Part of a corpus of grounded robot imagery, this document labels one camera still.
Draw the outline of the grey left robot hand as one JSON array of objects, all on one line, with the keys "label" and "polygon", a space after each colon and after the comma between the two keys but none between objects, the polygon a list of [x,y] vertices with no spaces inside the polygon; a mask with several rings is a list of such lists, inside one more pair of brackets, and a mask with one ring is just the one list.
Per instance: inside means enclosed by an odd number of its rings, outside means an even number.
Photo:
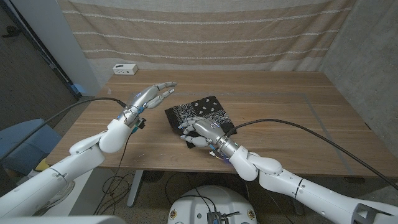
[{"label": "grey left robot hand", "polygon": [[153,109],[175,91],[175,86],[177,86],[176,82],[165,82],[149,86],[130,97],[127,102],[127,109],[137,114],[142,113],[145,109]]}]

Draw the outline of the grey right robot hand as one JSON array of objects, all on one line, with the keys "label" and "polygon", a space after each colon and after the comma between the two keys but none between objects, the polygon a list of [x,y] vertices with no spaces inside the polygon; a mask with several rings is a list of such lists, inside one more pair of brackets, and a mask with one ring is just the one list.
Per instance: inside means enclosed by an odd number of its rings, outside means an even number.
[{"label": "grey right robot hand", "polygon": [[208,118],[198,116],[188,118],[178,129],[183,130],[181,139],[198,147],[217,145],[222,148],[231,141],[221,126]]}]

